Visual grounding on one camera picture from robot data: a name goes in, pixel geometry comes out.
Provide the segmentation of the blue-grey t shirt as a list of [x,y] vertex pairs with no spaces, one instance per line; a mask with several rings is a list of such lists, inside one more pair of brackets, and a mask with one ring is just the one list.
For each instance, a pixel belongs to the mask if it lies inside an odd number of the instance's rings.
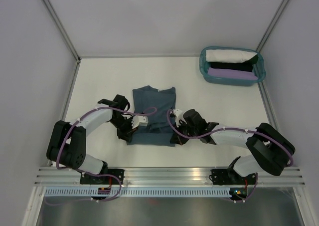
[[148,125],[138,128],[133,134],[131,142],[128,142],[127,145],[174,147],[175,144],[170,142],[173,130],[168,124],[166,113],[169,109],[175,108],[175,88],[159,90],[151,86],[144,86],[134,89],[133,102],[136,113],[143,113],[151,107],[155,107],[157,113],[148,117]]

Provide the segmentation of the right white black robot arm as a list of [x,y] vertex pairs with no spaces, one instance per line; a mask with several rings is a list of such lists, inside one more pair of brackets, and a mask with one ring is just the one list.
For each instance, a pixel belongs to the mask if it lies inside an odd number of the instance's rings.
[[226,169],[229,181],[234,184],[259,172],[280,176],[286,167],[294,164],[295,147],[268,123],[250,128],[230,127],[207,122],[194,109],[168,110],[166,118],[173,130],[172,143],[183,145],[188,140],[199,140],[203,144],[248,149],[250,155],[236,157]]

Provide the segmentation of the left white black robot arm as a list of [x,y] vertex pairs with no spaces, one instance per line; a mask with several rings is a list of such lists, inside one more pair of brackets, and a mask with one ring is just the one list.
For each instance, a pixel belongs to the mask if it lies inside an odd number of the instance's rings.
[[55,123],[46,152],[47,159],[81,173],[91,174],[98,184],[104,184],[109,178],[108,164],[86,152],[86,138],[104,123],[111,123],[117,130],[117,137],[131,142],[135,131],[132,118],[124,115],[130,103],[122,95],[113,100],[101,99],[94,109],[73,122]]

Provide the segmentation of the purple rolled t shirt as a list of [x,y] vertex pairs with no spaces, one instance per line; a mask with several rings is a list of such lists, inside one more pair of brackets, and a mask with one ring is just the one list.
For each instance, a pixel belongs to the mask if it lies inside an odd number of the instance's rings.
[[209,68],[207,71],[209,76],[227,78],[227,79],[239,79],[239,80],[258,80],[258,77],[253,72],[233,70],[233,69],[216,69]]

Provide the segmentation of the white rolled t shirt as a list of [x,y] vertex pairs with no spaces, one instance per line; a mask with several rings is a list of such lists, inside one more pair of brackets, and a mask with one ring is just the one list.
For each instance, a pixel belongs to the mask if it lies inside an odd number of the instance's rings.
[[258,60],[258,53],[232,49],[209,49],[206,51],[207,62],[243,63]]

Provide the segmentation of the black rolled t shirt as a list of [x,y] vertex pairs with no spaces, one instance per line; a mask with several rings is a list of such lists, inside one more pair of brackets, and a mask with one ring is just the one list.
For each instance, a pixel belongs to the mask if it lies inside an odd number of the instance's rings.
[[237,71],[252,72],[253,65],[249,62],[242,63],[226,63],[226,62],[210,62],[210,67],[215,69],[230,69]]

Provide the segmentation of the teal plastic basket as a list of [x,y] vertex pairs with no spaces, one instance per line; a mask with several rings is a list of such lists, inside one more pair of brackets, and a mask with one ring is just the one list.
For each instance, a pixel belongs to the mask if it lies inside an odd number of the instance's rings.
[[[210,67],[209,62],[206,61],[206,51],[209,49],[232,49],[232,50],[243,50],[249,52],[256,52],[258,53],[258,60],[255,62],[248,61],[253,65],[253,73],[258,77],[258,80],[239,80],[239,79],[227,79],[227,78],[219,78],[209,76],[207,71]],[[233,85],[233,86],[252,86],[255,83],[260,83],[265,79],[266,71],[264,68],[264,59],[262,55],[254,50],[245,49],[245,48],[233,48],[233,47],[221,47],[221,46],[209,46],[204,48],[199,56],[199,71],[202,74],[205,81],[214,84],[222,84],[222,85]]]

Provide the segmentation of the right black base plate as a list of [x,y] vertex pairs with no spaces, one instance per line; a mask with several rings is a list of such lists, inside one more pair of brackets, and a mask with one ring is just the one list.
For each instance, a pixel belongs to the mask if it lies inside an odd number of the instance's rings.
[[256,182],[256,175],[249,174],[242,177],[234,170],[229,169],[212,169],[209,175],[209,179],[213,185],[254,185]]

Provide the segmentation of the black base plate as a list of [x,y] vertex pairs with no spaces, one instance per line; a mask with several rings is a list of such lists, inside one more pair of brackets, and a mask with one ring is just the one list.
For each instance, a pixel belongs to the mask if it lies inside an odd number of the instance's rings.
[[121,185],[124,180],[124,169],[109,169],[108,174],[112,175],[97,177],[84,174],[80,178],[81,185]]
[[249,174],[242,177],[234,170],[229,169],[212,169],[209,175],[209,179],[213,185],[254,185],[256,182],[256,175]]

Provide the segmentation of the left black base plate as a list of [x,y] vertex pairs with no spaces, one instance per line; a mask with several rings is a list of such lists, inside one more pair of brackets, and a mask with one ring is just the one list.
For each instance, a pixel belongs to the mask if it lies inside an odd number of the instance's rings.
[[108,174],[112,175],[97,177],[84,174],[80,178],[81,185],[121,185],[124,180],[124,169],[109,169]]

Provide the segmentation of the aluminium front rail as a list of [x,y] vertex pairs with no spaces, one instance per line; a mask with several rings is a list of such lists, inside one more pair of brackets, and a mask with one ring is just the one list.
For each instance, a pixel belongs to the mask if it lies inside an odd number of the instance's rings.
[[[224,167],[141,167],[123,168],[125,187],[204,187],[212,184],[209,175],[221,175]],[[34,186],[80,186],[81,174],[74,170],[41,167],[33,180]],[[258,174],[258,187],[304,187],[305,181],[297,167],[285,168],[280,176]]]

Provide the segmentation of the left aluminium frame post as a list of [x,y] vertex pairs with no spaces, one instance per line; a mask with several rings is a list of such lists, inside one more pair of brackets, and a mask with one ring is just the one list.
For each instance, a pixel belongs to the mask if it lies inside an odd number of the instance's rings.
[[66,47],[70,51],[71,55],[75,59],[76,62],[79,62],[81,60],[81,57],[77,53],[77,50],[75,49],[68,33],[65,30],[65,27],[63,26],[58,14],[56,13],[53,4],[50,0],[41,0],[45,9],[47,10],[50,18],[52,19],[54,25],[56,26],[57,30],[59,31],[59,34],[61,35]]

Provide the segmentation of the aluminium frame post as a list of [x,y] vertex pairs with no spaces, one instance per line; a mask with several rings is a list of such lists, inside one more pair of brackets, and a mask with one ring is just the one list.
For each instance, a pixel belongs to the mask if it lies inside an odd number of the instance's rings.
[[278,8],[276,9],[275,14],[273,15],[270,23],[268,24],[266,31],[264,32],[259,44],[257,45],[256,51],[261,52],[267,41],[269,40],[272,32],[274,31],[276,25],[283,16],[287,6],[290,4],[291,0],[281,0]]
[[59,34],[61,35],[66,47],[70,51],[71,55],[75,59],[76,62],[79,62],[81,60],[81,57],[77,53],[77,50],[75,49],[68,33],[65,30],[65,27],[63,26],[58,14],[56,13],[53,4],[50,0],[41,0],[45,9],[47,10],[50,18],[52,19],[54,25],[56,26],[57,30],[59,31]]

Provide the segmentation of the right aluminium frame post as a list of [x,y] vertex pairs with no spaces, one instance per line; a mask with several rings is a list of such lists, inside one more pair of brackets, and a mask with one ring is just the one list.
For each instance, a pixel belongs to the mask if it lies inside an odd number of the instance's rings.
[[281,0],[278,8],[276,9],[275,14],[273,15],[270,23],[268,24],[266,31],[264,32],[259,44],[257,45],[256,51],[261,52],[267,41],[269,40],[272,32],[274,31],[276,25],[283,16],[287,6],[290,4],[291,0]]

